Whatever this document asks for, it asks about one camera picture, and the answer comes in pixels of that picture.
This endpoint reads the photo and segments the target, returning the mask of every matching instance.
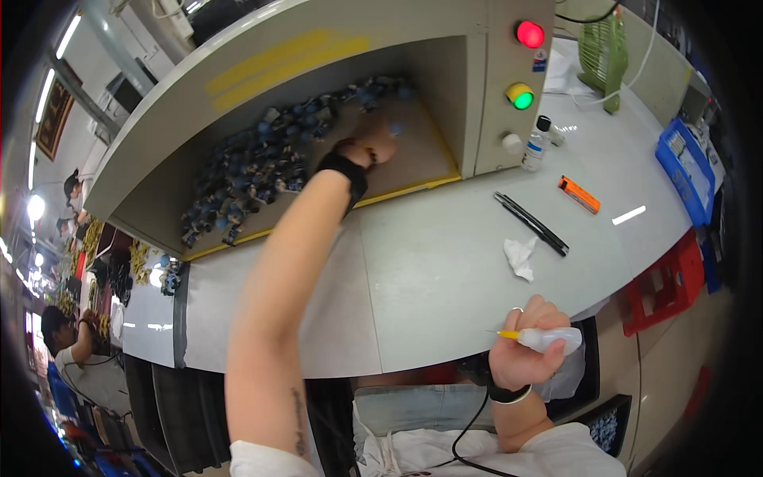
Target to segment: tattoo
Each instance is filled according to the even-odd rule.
[[[295,450],[297,455],[302,457],[307,453],[307,445],[304,443],[304,426],[302,424],[304,406],[299,391],[296,388],[291,388],[291,396],[294,398],[294,411],[297,415],[297,443],[295,444]]]

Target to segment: yellow needle tip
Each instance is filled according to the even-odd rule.
[[[518,331],[501,330],[497,331],[496,333],[498,333],[499,337],[510,338],[512,340],[515,340],[519,337]]]

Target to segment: green indicator light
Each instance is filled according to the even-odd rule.
[[[514,102],[514,107],[520,110],[528,109],[532,103],[533,93],[522,93],[521,95],[517,96],[517,100]]]

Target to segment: white sticker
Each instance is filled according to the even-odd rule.
[[[539,48],[533,56],[533,73],[542,73],[546,71],[546,64],[549,61],[549,54],[543,49]]]

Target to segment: green fan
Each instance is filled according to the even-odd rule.
[[[578,53],[583,68],[578,78],[582,82],[603,92],[605,97],[620,89],[628,68],[628,50],[619,8],[606,20],[581,25]],[[618,109],[620,95],[604,102],[604,110],[608,113],[614,114]]]

